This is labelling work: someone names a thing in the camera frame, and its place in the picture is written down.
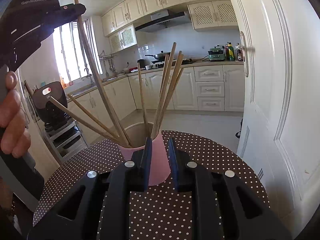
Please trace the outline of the person's left hand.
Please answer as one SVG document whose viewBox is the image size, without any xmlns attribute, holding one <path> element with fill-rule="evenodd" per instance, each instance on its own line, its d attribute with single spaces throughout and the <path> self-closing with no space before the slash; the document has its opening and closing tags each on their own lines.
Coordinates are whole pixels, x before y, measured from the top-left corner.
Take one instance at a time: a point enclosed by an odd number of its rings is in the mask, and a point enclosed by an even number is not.
<svg viewBox="0 0 320 240">
<path fill-rule="evenodd" d="M 21 96 L 15 89 L 17 76 L 14 72 L 8 72 L 5 85 L 8 93 L 1 103 L 1 128 L 5 129 L 1 138 L 1 150 L 4 154 L 20 158 L 31 146 L 31 138 L 26 129 L 26 117 L 21 107 Z"/>
</svg>

